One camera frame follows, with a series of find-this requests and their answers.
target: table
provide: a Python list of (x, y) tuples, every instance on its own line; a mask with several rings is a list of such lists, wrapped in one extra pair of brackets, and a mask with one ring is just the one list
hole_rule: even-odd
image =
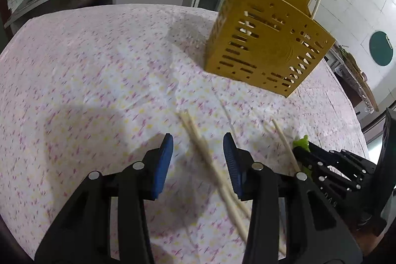
[(216, 15), (99, 6), (34, 18), (14, 36), (0, 56), (0, 214), (31, 257), (90, 171), (119, 172), (169, 132), (175, 146), (164, 191), (145, 203), (156, 263), (241, 263), (244, 243), (180, 110), (189, 110), (227, 176), (228, 131), (255, 160), (291, 173), (272, 118), (290, 143), (308, 134), (324, 149), (368, 156), (351, 103), (324, 61), (289, 98), (203, 71)]

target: dish rack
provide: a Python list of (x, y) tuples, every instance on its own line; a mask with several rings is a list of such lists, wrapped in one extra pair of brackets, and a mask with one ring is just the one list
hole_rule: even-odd
[(205, 70), (288, 97), (335, 39), (310, 0), (224, 0), (206, 44)]

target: chopstick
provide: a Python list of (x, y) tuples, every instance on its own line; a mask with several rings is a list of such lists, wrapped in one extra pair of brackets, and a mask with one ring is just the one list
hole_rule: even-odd
[(321, 0), (318, 0), (315, 4), (314, 10), (312, 11), (311, 14), (311, 19), (313, 20), (315, 18), (316, 12), (318, 11), (319, 5), (320, 5)]
[[(207, 146), (207, 142), (200, 135), (199, 130), (193, 123), (188, 111), (185, 110), (183, 112), (180, 112), (179, 117), (181, 118), (183, 125), (184, 125), (185, 129), (187, 130), (190, 138), (193, 140), (193, 142), (196, 144), (199, 151), (201, 152), (203, 159), (208, 164), (208, 166), (211, 168), (211, 170), (216, 178), (216, 181), (217, 181), (219, 194), (220, 194), (221, 198), (223, 199), (223, 201), (225, 202), (228, 215), (229, 215), (231, 221), (236, 226), (238, 233), (239, 233), (240, 237), (242, 238), (242, 240), (245, 243), (247, 243), (248, 230), (245, 228), (239, 213), (236, 211), (235, 205), (237, 205), (243, 211), (243, 213), (246, 215), (246, 217), (249, 219), (251, 218), (250, 210), (246, 207), (245, 204), (243, 204), (238, 199), (237, 195), (234, 193), (234, 190), (232, 189), (228, 180), (224, 177), (224, 175), (215, 166), (213, 159), (211, 158), (209, 148)], [(283, 231), (282, 228), (279, 227), (279, 242), (280, 242), (279, 243), (279, 251), (283, 255), (286, 255), (286, 241), (284, 240), (284, 238), (282, 236), (282, 231)]]
[(290, 161), (291, 161), (291, 163), (292, 163), (292, 165), (294, 167), (294, 170), (296, 172), (300, 172), (301, 170), (300, 170), (300, 167), (298, 166), (296, 157), (294, 156), (294, 153), (293, 153), (292, 149), (290, 148), (290, 144), (286, 140), (285, 135), (283, 134), (282, 130), (280, 129), (280, 127), (278, 126), (278, 124), (276, 123), (276, 121), (274, 119), (272, 120), (272, 122), (273, 122), (273, 124), (274, 124), (274, 126), (276, 128), (276, 131), (277, 131), (278, 135), (279, 135), (280, 141), (282, 141), (283, 145), (286, 148), (286, 151), (287, 151), (289, 159), (290, 159)]
[(232, 191), (228, 182), (225, 180), (223, 175), (217, 170), (216, 166), (214, 165), (213, 159), (209, 153), (209, 148), (207, 147), (207, 142), (199, 134), (199, 130), (192, 122), (190, 114), (187, 111), (184, 111), (182, 113), (179, 113), (179, 116), (180, 116), (188, 134), (190, 135), (190, 138), (194, 141), (196, 146), (199, 148), (199, 151), (201, 152), (203, 159), (209, 165), (209, 167), (211, 168), (211, 170), (216, 178), (217, 188), (218, 188), (221, 198), (223, 199), (223, 201), (226, 205), (228, 216), (230, 217), (231, 221), (236, 226), (242, 240), (245, 243), (247, 243), (248, 230), (245, 228), (245, 226), (242, 222), (242, 218), (236, 211), (236, 207), (235, 207), (236, 205), (241, 207), (240, 205), (242, 204), (242, 202), (240, 200), (238, 200), (239, 203), (234, 204), (235, 198), (233, 198), (233, 194), (235, 195), (235, 193), (234, 193), (234, 191)]

